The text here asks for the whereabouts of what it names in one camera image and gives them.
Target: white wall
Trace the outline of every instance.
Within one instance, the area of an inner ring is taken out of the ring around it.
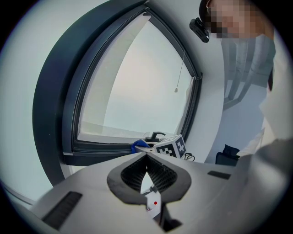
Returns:
[[[14,29],[0,55],[0,179],[38,200],[52,188],[35,147],[33,96],[42,66],[61,35],[105,0],[40,1]]]
[[[232,81],[228,81],[227,91]],[[238,97],[244,82],[241,82],[236,97]],[[263,115],[259,105],[266,97],[266,88],[251,85],[243,100],[225,110],[222,114],[220,127],[206,159],[206,163],[215,163],[216,154],[222,152],[225,144],[242,150],[260,131],[263,124]]]

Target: white cube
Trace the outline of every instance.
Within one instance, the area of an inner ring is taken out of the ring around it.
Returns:
[[[181,135],[172,136],[154,145],[154,149],[160,153],[181,159],[186,152],[184,140]]]

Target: window blind cord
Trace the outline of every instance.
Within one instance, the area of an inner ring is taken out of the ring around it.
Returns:
[[[183,59],[182,59],[180,74],[179,74],[179,78],[178,78],[178,83],[177,83],[176,89],[174,91],[175,93],[178,93],[178,84],[179,84],[179,80],[180,80],[180,76],[181,76],[181,71],[182,71],[182,67],[183,67],[184,57],[185,57],[185,51],[184,51],[184,54],[183,54]]]

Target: person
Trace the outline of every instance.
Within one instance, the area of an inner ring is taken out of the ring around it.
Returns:
[[[199,14],[217,38],[253,38],[265,34],[273,40],[273,25],[247,0],[202,0]]]
[[[274,41],[276,54],[269,81],[271,92],[260,105],[264,122],[262,137],[257,136],[259,141],[255,150],[274,140],[293,138],[292,61],[271,22],[247,0],[202,0],[199,15],[205,27],[217,38],[254,38],[264,34]],[[255,139],[253,141],[249,145],[255,145]]]

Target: black object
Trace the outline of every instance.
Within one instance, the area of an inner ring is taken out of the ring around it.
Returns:
[[[198,10],[198,13],[200,15],[201,21],[205,24],[207,19],[207,9],[206,4],[208,0],[201,0],[200,7]]]
[[[271,73],[270,73],[269,80],[268,80],[268,85],[269,85],[269,89],[271,91],[273,89],[273,69],[271,69]]]
[[[236,166],[239,159],[239,156],[237,156],[239,151],[237,148],[225,145],[223,152],[219,152],[216,155],[216,164]]]
[[[43,221],[54,229],[59,229],[76,206],[82,194],[69,192],[44,218]]]
[[[223,150],[223,154],[228,155],[228,156],[236,156],[239,151],[240,150],[237,148],[225,145],[225,148]]]
[[[147,195],[147,194],[149,194],[149,193],[151,193],[151,192],[154,192],[154,193],[157,192],[157,188],[156,188],[156,186],[150,187],[149,190],[150,190],[150,191],[148,191],[148,192],[142,193],[142,195],[145,196],[145,195]]]
[[[166,205],[163,204],[161,208],[161,220],[159,225],[165,232],[168,232],[179,227],[182,223],[179,220],[172,219]]]
[[[202,40],[202,42],[209,42],[210,33],[199,18],[192,19],[189,23],[189,28]]]
[[[160,134],[160,135],[164,135],[166,136],[165,133],[161,133],[161,132],[153,132],[151,137],[146,137],[145,141],[146,142],[159,142],[160,138],[157,138],[156,136]]]
[[[215,171],[215,170],[211,170],[207,174],[210,175],[210,176],[212,175],[214,177],[218,177],[218,178],[225,179],[225,180],[228,180],[230,178],[230,176],[231,176],[230,174]]]
[[[192,153],[185,153],[184,154],[184,160],[188,160],[188,159],[191,159],[191,158],[193,158],[192,162],[194,162],[195,157],[192,155]]]

